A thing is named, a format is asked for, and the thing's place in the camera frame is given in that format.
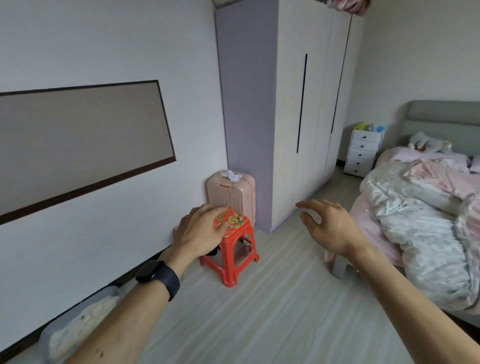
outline forearm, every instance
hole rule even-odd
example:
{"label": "forearm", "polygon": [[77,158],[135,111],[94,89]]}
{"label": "forearm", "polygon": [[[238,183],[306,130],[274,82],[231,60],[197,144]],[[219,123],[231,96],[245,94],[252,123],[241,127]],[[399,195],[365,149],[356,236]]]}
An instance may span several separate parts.
{"label": "forearm", "polygon": [[[180,277],[189,261],[171,253],[165,252],[160,260]],[[169,299],[167,288],[158,280],[137,284],[65,363],[136,363]]]}
{"label": "forearm", "polygon": [[480,347],[369,245],[348,257],[416,363],[479,363]]}

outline wardrobe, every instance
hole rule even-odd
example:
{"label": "wardrobe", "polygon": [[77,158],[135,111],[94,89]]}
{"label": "wardrobe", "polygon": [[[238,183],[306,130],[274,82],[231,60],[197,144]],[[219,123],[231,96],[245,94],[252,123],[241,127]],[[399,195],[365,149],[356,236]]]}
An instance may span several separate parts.
{"label": "wardrobe", "polygon": [[316,0],[243,0],[215,19],[228,167],[255,178],[270,233],[334,172],[363,19]]}

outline person's left hand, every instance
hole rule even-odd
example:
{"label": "person's left hand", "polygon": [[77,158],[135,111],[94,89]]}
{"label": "person's left hand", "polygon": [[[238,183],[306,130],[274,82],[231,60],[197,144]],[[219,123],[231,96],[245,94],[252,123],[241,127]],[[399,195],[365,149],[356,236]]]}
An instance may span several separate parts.
{"label": "person's left hand", "polygon": [[159,260],[164,260],[180,276],[195,258],[206,255],[220,244],[228,223],[222,222],[217,229],[214,229],[213,223],[219,214],[227,210],[228,207],[213,205],[194,207],[180,221],[173,244],[160,255]]}

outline stool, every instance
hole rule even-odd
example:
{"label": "stool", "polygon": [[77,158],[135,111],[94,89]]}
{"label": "stool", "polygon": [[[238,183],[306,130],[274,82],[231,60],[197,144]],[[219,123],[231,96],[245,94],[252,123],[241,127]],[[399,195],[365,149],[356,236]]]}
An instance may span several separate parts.
{"label": "stool", "polygon": [[[239,215],[230,208],[215,219],[214,227],[217,228],[223,221],[228,222],[227,232],[223,236],[222,242],[219,245],[222,253],[223,268],[219,267],[206,255],[200,257],[200,264],[202,266],[207,264],[211,269],[213,269],[213,271],[215,271],[222,279],[224,286],[235,287],[237,285],[240,272],[242,272],[252,260],[258,262],[260,257],[257,254],[255,238],[253,237],[253,229],[248,217],[245,215]],[[239,239],[249,242],[252,246],[252,251],[239,264],[239,266],[236,267],[233,259],[233,249],[235,243]]]}

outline drawer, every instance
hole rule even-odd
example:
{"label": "drawer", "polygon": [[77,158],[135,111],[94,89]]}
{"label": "drawer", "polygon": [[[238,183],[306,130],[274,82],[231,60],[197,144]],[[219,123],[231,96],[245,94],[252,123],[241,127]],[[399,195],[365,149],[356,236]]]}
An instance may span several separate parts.
{"label": "drawer", "polygon": [[343,173],[353,174],[354,176],[365,177],[369,170],[363,170],[361,168],[355,168],[351,165],[346,165]]}
{"label": "drawer", "polygon": [[383,133],[375,133],[375,132],[364,132],[362,130],[354,130],[352,133],[353,140],[361,140],[364,142],[373,142],[373,143],[380,143],[382,140]]}
{"label": "drawer", "polygon": [[363,142],[361,140],[352,140],[350,142],[350,148],[376,152],[378,149],[378,143]]}
{"label": "drawer", "polygon": [[362,170],[371,170],[373,165],[373,158],[372,159],[359,159],[359,158],[347,158],[347,165],[356,169]]}
{"label": "drawer", "polygon": [[369,152],[361,149],[349,149],[348,158],[375,159],[375,152]]}

